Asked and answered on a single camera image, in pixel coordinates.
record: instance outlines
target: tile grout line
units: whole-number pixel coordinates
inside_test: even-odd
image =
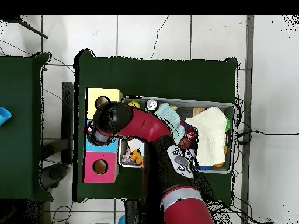
[[[190,54],[189,54],[189,59],[191,60],[191,42],[192,42],[192,15],[190,15]]]
[[[116,15],[116,56],[119,55],[119,16]]]
[[[41,15],[41,33],[43,33],[43,15]],[[41,37],[41,52],[43,52],[43,38]]]

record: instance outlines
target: gray tray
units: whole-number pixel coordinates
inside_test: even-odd
[[[210,102],[210,101],[195,101],[195,100],[176,100],[176,99],[166,99],[166,98],[156,98],[156,97],[138,97],[136,96],[126,96],[122,99],[123,103],[129,103],[131,101],[138,102],[140,104],[140,108],[145,110],[145,102],[149,99],[155,99],[158,104],[167,102],[171,105],[177,106],[178,109],[176,113],[179,115],[182,121],[186,118],[192,118],[193,108],[194,107],[201,107],[204,109],[210,107],[218,107],[220,110],[223,111],[225,116],[231,122],[231,131],[227,134],[227,153],[225,155],[225,162],[221,167],[211,167],[210,170],[200,171],[202,173],[222,173],[226,174],[232,170],[233,163],[234,163],[234,146],[235,146],[235,134],[236,126],[235,120],[237,118],[237,109],[234,104],[231,103],[219,103],[219,102]],[[119,141],[119,153],[118,153],[118,163],[120,166],[123,167],[131,167],[140,169],[140,166],[136,164],[135,161],[129,163],[123,163],[121,161],[126,149],[128,149],[128,145],[126,141]]]

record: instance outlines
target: green table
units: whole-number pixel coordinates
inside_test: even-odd
[[[39,184],[40,72],[49,57],[0,57],[0,106],[12,113],[0,126],[0,198],[52,200]]]
[[[119,89],[123,95],[164,97],[171,99],[201,100],[210,102],[234,103],[235,70],[237,61],[230,58],[225,61],[145,60],[123,57],[94,57],[90,50],[81,50],[74,61],[75,67],[75,123],[74,130],[73,193],[74,200],[84,198],[129,198],[143,196],[142,174],[139,169],[120,168],[113,184],[82,183],[82,144],[86,87]],[[231,198],[231,173],[205,174],[217,200],[227,205]]]

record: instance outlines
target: white cloth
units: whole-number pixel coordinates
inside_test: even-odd
[[[199,143],[196,159],[201,166],[225,162],[225,128],[227,119],[218,107],[212,107],[185,122],[197,128]]]

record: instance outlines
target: white tile floor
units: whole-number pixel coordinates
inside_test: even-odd
[[[134,58],[188,60],[224,60],[236,57],[241,69],[245,67],[246,15],[188,15],[181,16],[23,16],[28,24],[49,36],[42,39],[37,34],[18,25],[0,22],[0,47],[6,55],[25,56],[39,51],[51,52],[68,67],[52,59],[43,73],[44,88],[61,96],[62,81],[74,81],[72,64],[75,55],[84,48],[91,49],[97,57],[125,56]],[[240,71],[240,98],[244,94],[244,71]],[[44,137],[61,136],[61,102],[44,92]],[[60,154],[49,159],[60,161]],[[242,157],[235,166],[242,171]],[[45,224],[50,224],[54,211],[60,206],[72,205],[72,168],[60,186],[51,190],[54,201],[45,205]],[[235,195],[241,197],[241,176],[236,178]],[[89,199],[74,203],[70,224],[117,223],[124,213],[121,200]],[[235,224],[240,224],[236,214],[230,214]],[[55,221],[68,216],[61,208]]]

